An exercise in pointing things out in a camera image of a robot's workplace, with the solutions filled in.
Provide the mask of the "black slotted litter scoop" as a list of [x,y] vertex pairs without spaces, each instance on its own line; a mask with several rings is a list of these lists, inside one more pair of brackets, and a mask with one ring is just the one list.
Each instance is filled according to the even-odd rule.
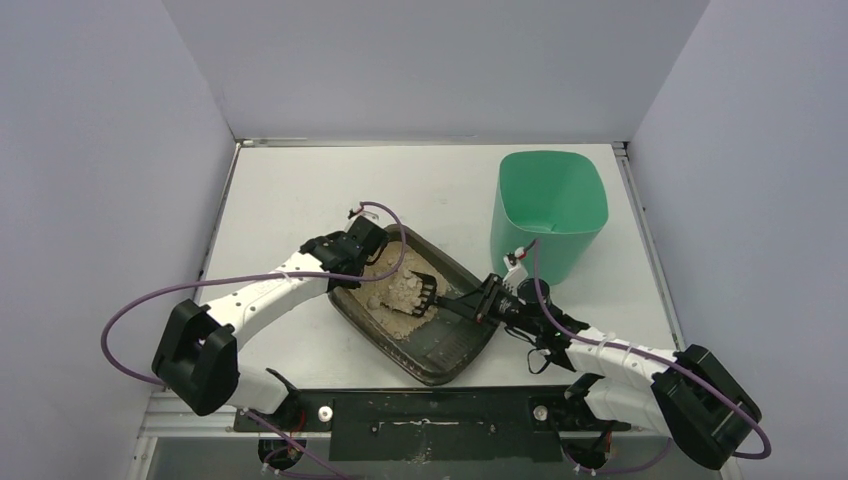
[[457,298],[448,298],[437,294],[438,283],[434,276],[417,271],[412,271],[412,274],[421,281],[419,296],[408,311],[401,310],[401,313],[420,318],[431,307],[436,307],[452,312],[464,319],[473,320],[475,318],[483,297],[483,292],[480,289]]

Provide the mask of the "litter clumps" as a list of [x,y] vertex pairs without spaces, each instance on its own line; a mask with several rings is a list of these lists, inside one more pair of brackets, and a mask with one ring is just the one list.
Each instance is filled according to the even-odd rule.
[[433,293],[430,284],[419,276],[399,278],[393,281],[382,296],[382,305],[390,310],[421,317],[426,309],[426,303]]

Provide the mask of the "dark plastic litter tray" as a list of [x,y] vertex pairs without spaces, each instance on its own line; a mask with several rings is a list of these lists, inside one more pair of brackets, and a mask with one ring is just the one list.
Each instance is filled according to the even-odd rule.
[[[406,229],[407,252],[427,271],[450,297],[472,292],[482,280],[453,257]],[[454,380],[489,344],[497,331],[494,325],[478,325],[449,311],[432,308],[422,318],[390,315],[385,308],[371,311],[367,300],[376,287],[366,284],[355,290],[337,288],[329,301],[346,320],[378,350],[415,380],[427,386],[440,386]]]

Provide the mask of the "green plastic bin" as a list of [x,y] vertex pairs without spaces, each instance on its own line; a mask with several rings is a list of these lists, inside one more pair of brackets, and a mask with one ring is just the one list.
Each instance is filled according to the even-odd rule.
[[522,151],[500,162],[490,233],[493,270],[503,257],[538,239],[539,275],[563,282],[609,218],[602,178],[594,163],[573,152]]

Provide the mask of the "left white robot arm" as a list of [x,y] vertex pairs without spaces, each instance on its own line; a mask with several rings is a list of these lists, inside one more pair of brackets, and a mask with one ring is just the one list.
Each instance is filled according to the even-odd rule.
[[270,368],[241,365],[240,349],[300,304],[338,286],[358,287],[366,263],[388,239],[384,228],[357,216],[342,231],[306,241],[267,280],[204,305],[180,302],[154,354],[153,373],[199,416],[223,406],[276,412],[294,386]]

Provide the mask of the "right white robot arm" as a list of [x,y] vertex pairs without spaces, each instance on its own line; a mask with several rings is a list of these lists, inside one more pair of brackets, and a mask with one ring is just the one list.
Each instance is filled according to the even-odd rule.
[[477,324],[502,325],[548,363],[579,374],[565,395],[583,413],[660,433],[707,469],[743,457],[743,441],[762,432],[759,406],[710,350],[618,339],[554,305],[543,280],[528,278],[510,290],[491,274],[474,291],[439,304]]

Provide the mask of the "beige cat litter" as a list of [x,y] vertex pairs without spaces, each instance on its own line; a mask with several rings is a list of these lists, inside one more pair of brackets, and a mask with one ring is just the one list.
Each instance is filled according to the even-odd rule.
[[410,316],[421,304],[419,294],[423,281],[415,272],[432,276],[439,296],[445,295],[450,284],[435,267],[410,246],[406,248],[401,267],[393,275],[377,282],[365,282],[350,290],[378,326],[395,340],[407,340],[411,334],[435,317],[437,310],[428,309],[421,317]]

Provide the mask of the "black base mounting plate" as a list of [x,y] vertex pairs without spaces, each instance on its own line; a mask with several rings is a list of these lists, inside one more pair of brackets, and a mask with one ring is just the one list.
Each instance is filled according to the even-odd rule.
[[332,462],[558,462],[567,438],[594,445],[603,433],[630,428],[595,419],[562,386],[312,389],[266,420],[328,441]]

